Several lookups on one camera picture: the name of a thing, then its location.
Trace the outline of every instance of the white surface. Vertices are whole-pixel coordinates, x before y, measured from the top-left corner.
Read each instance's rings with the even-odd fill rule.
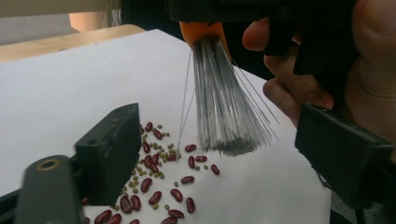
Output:
[[[0,195],[19,188],[23,170],[34,161],[56,154],[72,156],[77,140],[122,105],[139,103],[141,123],[161,123],[172,134],[162,145],[176,143],[189,54],[185,43],[151,31],[0,64]],[[264,80],[248,77],[261,92]],[[189,81],[188,100],[192,76]],[[183,154],[178,163],[161,168],[166,178],[153,178],[150,192],[139,193],[142,210],[124,216],[122,223],[133,218],[143,224],[160,223],[167,216],[165,203],[185,211],[184,203],[176,203],[168,193],[185,175],[194,175],[195,182],[179,189],[197,208],[192,215],[185,211],[179,223],[329,223],[330,192],[294,148],[295,129],[288,119],[270,107],[280,122],[272,124],[279,141],[236,158],[209,154],[207,164],[215,163],[220,176],[191,170]],[[195,143],[195,122],[194,105],[182,147]],[[163,198],[154,212],[147,199],[157,189]],[[94,218],[104,209],[87,207],[85,213]]]

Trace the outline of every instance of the white tabletop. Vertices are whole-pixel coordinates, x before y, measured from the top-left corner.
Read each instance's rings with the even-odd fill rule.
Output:
[[[20,188],[23,170],[34,161],[72,156],[77,140],[122,105],[139,103],[141,123],[161,123],[171,133],[163,145],[176,143],[189,55],[187,44],[155,30],[0,64],[0,195]],[[247,76],[261,92],[264,80]],[[192,93],[190,75],[187,99]],[[330,192],[294,148],[294,127],[268,105],[279,120],[271,125],[279,138],[271,146],[235,158],[209,153],[220,176],[187,169],[187,155],[163,167],[166,178],[154,179],[151,189],[164,191],[162,205],[182,209],[166,191],[184,175],[196,178],[181,189],[195,199],[197,211],[179,223],[329,223]],[[195,135],[193,101],[181,145],[196,143]],[[141,194],[142,201],[148,196]],[[85,213],[95,217],[104,209],[87,207]],[[166,211],[144,206],[123,217],[122,223],[159,223]]]

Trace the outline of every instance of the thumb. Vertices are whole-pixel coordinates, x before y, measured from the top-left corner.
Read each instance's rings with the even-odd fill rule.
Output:
[[[396,61],[396,1],[357,0],[352,17],[355,43],[371,63]]]

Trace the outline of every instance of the wooden surface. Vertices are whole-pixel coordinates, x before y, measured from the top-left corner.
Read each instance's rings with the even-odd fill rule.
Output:
[[[122,25],[74,35],[61,35],[11,45],[0,46],[0,63],[29,58],[59,50],[82,47],[106,40],[142,33],[135,25]]]

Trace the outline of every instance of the pile of beans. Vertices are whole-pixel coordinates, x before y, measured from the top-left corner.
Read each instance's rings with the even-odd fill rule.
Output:
[[[186,175],[182,177],[179,182],[175,181],[175,187],[168,192],[157,190],[155,192],[149,193],[150,187],[153,184],[152,178],[165,178],[165,174],[161,171],[163,165],[165,165],[167,162],[182,160],[181,154],[175,148],[174,144],[168,145],[167,149],[165,149],[158,143],[150,143],[148,141],[149,135],[151,133],[157,141],[161,141],[163,138],[169,137],[170,133],[160,131],[162,128],[163,126],[161,124],[157,125],[155,128],[152,122],[148,122],[145,127],[140,125],[142,134],[142,150],[140,152],[140,159],[132,171],[131,180],[122,189],[120,193],[119,204],[111,206],[112,209],[107,209],[106,211],[97,215],[97,217],[94,219],[94,224],[120,224],[122,220],[121,214],[116,213],[113,215],[112,210],[121,210],[123,214],[132,214],[133,211],[139,212],[142,206],[146,206],[139,198],[139,190],[142,193],[151,195],[148,200],[148,206],[151,206],[153,210],[160,208],[160,202],[162,201],[162,197],[165,193],[169,193],[177,203],[183,202],[183,193],[178,189],[178,183],[180,182],[182,185],[186,186],[192,185],[195,180],[193,175]],[[197,149],[197,146],[190,144],[185,146],[184,149],[186,153],[191,153]],[[179,164],[183,165],[187,163],[191,169],[199,171],[201,167],[195,163],[202,163],[204,168],[208,170],[208,166],[205,164],[206,162],[207,156],[189,156],[187,162],[180,162]],[[210,168],[213,174],[219,175],[220,171],[217,165],[211,164]],[[132,196],[129,196],[128,188],[132,190]],[[193,214],[195,212],[194,199],[188,197],[185,200],[185,207],[189,214]],[[164,208],[167,210],[169,217],[165,217],[162,221],[162,224],[176,224],[180,218],[185,218],[183,212],[177,209],[171,209],[167,203],[164,204]],[[90,223],[90,219],[88,217],[86,217],[86,223]],[[139,223],[141,223],[139,219],[133,219],[129,222],[129,224]]]

